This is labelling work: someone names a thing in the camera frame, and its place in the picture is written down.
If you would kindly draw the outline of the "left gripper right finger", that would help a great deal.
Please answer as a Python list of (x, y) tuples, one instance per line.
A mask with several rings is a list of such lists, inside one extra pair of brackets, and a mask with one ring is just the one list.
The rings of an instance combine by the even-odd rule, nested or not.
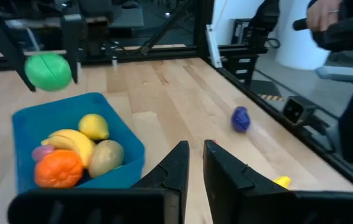
[(288, 191), (212, 140), (204, 142), (204, 182), (214, 224), (292, 224)]

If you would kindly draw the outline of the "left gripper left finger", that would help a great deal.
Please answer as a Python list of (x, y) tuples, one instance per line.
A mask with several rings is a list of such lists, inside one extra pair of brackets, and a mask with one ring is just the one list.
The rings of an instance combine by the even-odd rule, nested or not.
[(135, 217), (137, 224), (184, 224), (189, 183), (189, 143), (179, 142), (134, 189), (154, 190)]

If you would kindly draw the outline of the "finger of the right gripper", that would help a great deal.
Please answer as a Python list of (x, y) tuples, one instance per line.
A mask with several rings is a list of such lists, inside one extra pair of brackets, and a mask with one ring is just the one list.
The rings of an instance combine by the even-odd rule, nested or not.
[(35, 86), (29, 81), (24, 71), (26, 56), (24, 55), (19, 44), (10, 33), (10, 29), (6, 23), (0, 18), (0, 53), (9, 62), (9, 65), (18, 73), (21, 80), (32, 92), (35, 92)]
[(74, 83), (78, 83), (78, 51), (82, 25), (81, 15), (65, 15), (61, 18), (65, 58), (70, 66)]

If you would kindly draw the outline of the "green toy apple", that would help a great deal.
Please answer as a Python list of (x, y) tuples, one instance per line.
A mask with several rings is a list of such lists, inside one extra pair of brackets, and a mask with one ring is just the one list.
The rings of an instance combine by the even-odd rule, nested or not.
[(70, 65), (58, 54), (31, 55), (24, 71), (29, 81), (44, 91), (63, 90), (72, 80)]

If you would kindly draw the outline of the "purple toy eggplant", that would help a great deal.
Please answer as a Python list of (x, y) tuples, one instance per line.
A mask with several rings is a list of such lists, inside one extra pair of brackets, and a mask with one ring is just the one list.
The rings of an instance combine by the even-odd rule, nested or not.
[(250, 127), (250, 117), (246, 107), (238, 106), (234, 109), (231, 116), (232, 128), (239, 133), (245, 133)]

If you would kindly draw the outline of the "beige toy potato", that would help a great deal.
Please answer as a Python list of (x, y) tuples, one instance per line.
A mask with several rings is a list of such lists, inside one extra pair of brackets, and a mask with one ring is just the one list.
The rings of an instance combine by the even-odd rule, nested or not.
[(99, 142), (93, 151), (88, 173), (91, 178), (99, 177), (122, 165), (124, 159), (124, 148), (113, 140)]

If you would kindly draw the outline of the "teal plastic tupperware container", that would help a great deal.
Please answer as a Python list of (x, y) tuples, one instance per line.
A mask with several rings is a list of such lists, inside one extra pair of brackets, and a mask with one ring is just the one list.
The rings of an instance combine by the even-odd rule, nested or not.
[(125, 151), (123, 165), (95, 179), (85, 172), (77, 187), (88, 189), (129, 188), (141, 178), (144, 145), (100, 93), (86, 93), (59, 101), (32, 106), (12, 116), (16, 190), (23, 193), (39, 186), (34, 182), (32, 150), (41, 140), (60, 129), (77, 129), (86, 114), (99, 114), (109, 124), (110, 139)]

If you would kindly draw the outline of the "yellow toy lemon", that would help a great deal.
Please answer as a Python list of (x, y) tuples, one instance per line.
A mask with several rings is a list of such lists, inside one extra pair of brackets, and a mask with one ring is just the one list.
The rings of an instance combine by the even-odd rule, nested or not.
[(99, 114), (86, 114), (78, 123), (81, 133), (92, 140), (108, 139), (110, 136), (106, 119)]

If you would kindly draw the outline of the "yellow toy banana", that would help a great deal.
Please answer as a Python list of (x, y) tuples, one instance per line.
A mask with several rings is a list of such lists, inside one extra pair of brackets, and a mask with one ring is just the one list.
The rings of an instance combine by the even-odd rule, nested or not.
[(41, 141), (41, 145), (51, 145), (56, 149), (76, 152), (83, 162), (83, 167), (86, 169), (89, 166), (95, 148), (95, 143), (92, 140), (73, 129), (58, 130), (50, 134), (47, 139)]

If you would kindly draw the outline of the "pink toy onion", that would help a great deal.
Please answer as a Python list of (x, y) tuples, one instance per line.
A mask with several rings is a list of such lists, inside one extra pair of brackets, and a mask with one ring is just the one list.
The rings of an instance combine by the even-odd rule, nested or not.
[(51, 145), (43, 145), (35, 148), (32, 151), (32, 158), (35, 162), (41, 161), (47, 154), (55, 151), (55, 148)]

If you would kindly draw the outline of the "orange toy tangerine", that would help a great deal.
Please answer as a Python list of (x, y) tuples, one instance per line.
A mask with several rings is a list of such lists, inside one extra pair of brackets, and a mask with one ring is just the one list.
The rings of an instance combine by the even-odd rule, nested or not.
[(82, 178), (83, 162), (73, 151), (55, 150), (35, 165), (34, 181), (39, 187), (71, 188)]

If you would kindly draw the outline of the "small yellow toy chili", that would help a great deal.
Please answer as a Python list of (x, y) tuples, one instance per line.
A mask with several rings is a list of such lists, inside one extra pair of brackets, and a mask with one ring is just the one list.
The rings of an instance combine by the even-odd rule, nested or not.
[(281, 177), (278, 177), (277, 179), (274, 179), (273, 182), (286, 189), (289, 189), (289, 186), (291, 184), (291, 178), (288, 176), (281, 176)]

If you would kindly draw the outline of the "person's hand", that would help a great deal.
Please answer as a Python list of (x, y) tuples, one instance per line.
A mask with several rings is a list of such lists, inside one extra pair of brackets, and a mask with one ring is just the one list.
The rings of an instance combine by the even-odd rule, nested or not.
[(306, 24), (313, 32), (328, 29), (339, 20), (339, 8), (342, 0), (314, 0), (306, 12)]

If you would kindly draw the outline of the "silver metal bracket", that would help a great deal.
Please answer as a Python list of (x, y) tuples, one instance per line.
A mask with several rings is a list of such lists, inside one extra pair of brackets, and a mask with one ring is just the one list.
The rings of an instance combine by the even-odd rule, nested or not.
[(215, 68), (222, 68), (222, 59), (220, 56), (219, 48), (216, 38), (214, 36), (214, 27), (212, 24), (206, 25), (206, 38), (209, 48), (210, 61)]

